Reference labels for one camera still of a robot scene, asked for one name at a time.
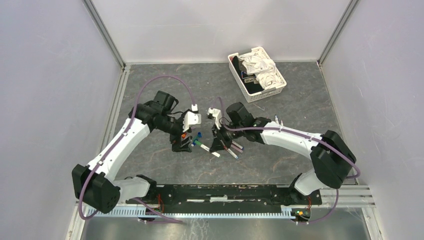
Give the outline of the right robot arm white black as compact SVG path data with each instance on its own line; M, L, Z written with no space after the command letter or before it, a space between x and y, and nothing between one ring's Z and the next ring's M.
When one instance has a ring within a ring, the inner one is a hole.
M300 174L288 191L289 199L295 204L302 204L310 194L324 187L339 189L352 169L360 172L355 155L335 131L321 134L286 127L266 117L254 117L241 102L231 104L226 114L229 119L220 109L211 107L207 111L207 117L215 121L211 129L211 153L229 150L231 146L242 149L235 140L245 138L290 150L312 162L312 169Z

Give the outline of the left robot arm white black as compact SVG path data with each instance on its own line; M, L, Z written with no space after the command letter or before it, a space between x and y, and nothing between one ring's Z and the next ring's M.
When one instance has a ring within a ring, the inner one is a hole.
M169 134L169 142L174 152L191 152L191 138L184 136L191 127L201 123L198 105L181 113L179 118L172 116L179 101L172 95L158 91L153 100L137 103L129 117L111 142L86 165L77 164L71 171L75 197L78 206L87 204L95 212L107 214L119 202L139 197L145 204L157 198L155 181L136 176L117 180L116 176L133 150L153 130Z

